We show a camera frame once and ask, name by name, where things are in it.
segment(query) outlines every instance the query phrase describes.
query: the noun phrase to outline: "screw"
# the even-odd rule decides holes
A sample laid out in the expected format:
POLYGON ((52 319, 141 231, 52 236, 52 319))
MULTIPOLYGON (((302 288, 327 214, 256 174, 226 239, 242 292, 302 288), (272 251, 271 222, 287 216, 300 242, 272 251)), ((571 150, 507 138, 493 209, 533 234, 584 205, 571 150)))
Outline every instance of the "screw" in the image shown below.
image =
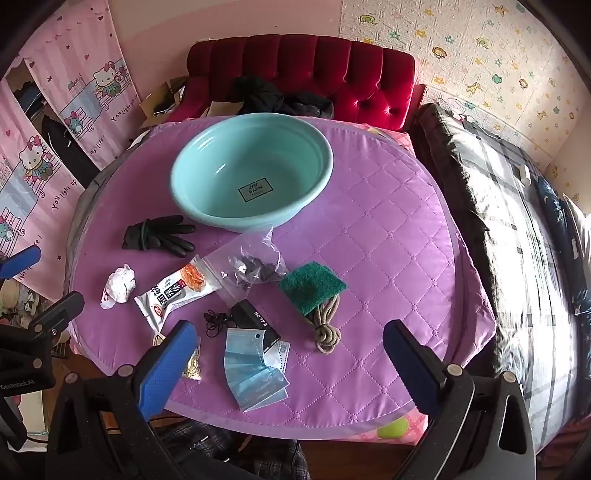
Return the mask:
POLYGON ((453 375, 454 377, 459 377, 463 371, 464 370, 462 370, 462 367, 460 367, 460 365, 449 364, 447 366, 447 373, 453 375))
POLYGON ((503 378, 505 379, 505 381, 508 381, 509 383, 515 383, 515 381, 517 380, 517 377, 513 372, 504 372, 503 378))
POLYGON ((117 373, 120 377, 128 377, 134 372, 134 367, 132 365, 121 365, 117 370, 117 373))
POLYGON ((76 380, 78 380, 78 374, 71 372, 66 375, 66 383, 74 383, 76 380))

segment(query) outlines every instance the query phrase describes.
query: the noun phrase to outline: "blue face mask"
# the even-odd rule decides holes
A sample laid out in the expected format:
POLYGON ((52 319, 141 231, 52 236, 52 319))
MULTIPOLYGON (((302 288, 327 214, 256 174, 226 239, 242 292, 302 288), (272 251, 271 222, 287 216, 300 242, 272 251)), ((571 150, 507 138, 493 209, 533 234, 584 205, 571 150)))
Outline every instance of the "blue face mask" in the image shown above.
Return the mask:
POLYGON ((228 386, 242 411, 254 410, 287 398, 290 384, 276 367, 265 364, 264 330, 230 328, 226 337, 224 370, 228 386))

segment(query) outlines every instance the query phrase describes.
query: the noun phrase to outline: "black rubber glove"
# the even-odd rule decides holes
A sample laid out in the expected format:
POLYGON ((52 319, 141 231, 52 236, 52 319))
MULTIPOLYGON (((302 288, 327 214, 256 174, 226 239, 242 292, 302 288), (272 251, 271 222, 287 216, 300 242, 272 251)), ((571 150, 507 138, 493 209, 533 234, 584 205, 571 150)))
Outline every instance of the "black rubber glove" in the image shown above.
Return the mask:
POLYGON ((123 238, 124 250, 153 250, 161 248, 178 257, 186 257, 188 252, 195 250, 195 245, 173 233, 193 233, 194 225, 183 224, 182 215, 146 219, 127 227, 123 238))

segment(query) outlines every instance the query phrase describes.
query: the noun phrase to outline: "hello kitty curtain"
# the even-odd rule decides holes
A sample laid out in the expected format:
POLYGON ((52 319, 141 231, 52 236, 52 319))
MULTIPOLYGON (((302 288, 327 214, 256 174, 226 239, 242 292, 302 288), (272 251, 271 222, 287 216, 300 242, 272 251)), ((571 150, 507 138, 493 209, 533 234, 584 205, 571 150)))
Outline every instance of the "hello kitty curtain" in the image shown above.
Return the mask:
POLYGON ((106 0, 66 5, 21 49, 37 86, 103 169, 138 134, 143 115, 106 0))
POLYGON ((83 191, 0 81, 0 258, 31 245, 41 261, 16 279, 50 299, 63 294, 66 237, 83 191))

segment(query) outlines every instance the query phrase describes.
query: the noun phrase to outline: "red velvet headboard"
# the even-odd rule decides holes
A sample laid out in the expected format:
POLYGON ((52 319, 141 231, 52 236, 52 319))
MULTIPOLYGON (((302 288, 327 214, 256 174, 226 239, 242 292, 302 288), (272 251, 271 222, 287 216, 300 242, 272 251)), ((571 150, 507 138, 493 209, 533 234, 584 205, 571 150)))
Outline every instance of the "red velvet headboard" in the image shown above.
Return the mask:
POLYGON ((211 101, 232 101, 232 80, 256 75, 285 94, 329 97, 335 119, 399 130, 415 82, 408 53, 336 37, 257 35, 196 43, 187 56, 189 80, 169 117, 199 116, 211 101))

